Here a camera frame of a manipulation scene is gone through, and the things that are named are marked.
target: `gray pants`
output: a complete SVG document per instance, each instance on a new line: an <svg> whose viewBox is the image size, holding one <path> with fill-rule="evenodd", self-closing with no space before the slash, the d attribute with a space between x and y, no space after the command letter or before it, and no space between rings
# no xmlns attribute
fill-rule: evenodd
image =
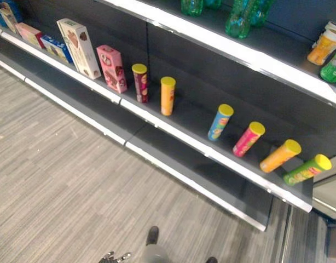
<svg viewBox="0 0 336 263"><path fill-rule="evenodd" d="M169 263L169 259L162 247L151 244L145 247L140 263Z"/></svg>

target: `white cap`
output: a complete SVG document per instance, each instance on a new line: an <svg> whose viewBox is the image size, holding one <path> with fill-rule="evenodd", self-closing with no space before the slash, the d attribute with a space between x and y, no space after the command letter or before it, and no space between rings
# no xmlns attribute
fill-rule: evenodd
<svg viewBox="0 0 336 263"><path fill-rule="evenodd" d="M328 29L333 29L333 30L336 30L336 23L335 22L332 22L332 21L329 21L327 23L327 25L325 26L325 29L328 30Z"/></svg>

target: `pink chip can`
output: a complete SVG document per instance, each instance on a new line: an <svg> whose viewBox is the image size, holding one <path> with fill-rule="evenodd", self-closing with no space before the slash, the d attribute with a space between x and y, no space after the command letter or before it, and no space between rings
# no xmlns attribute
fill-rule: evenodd
<svg viewBox="0 0 336 263"><path fill-rule="evenodd" d="M234 146L234 155L242 157L264 133L265 128L261 123L251 122L247 130Z"/></svg>

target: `person's leg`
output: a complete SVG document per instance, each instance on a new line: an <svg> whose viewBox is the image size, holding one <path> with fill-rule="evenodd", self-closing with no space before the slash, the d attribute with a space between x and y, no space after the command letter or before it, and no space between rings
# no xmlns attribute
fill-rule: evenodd
<svg viewBox="0 0 336 263"><path fill-rule="evenodd" d="M169 263L166 251L157 245L158 235L158 227L151 227L147 235L145 250L141 256L141 263Z"/></svg>

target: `blue box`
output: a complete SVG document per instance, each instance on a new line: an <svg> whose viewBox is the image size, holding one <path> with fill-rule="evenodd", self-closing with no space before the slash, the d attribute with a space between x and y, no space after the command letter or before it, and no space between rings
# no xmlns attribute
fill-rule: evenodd
<svg viewBox="0 0 336 263"><path fill-rule="evenodd" d="M41 37L41 40L48 52L62 58L65 62L73 62L71 55L69 54L69 51L64 43L57 41L48 35Z"/></svg>

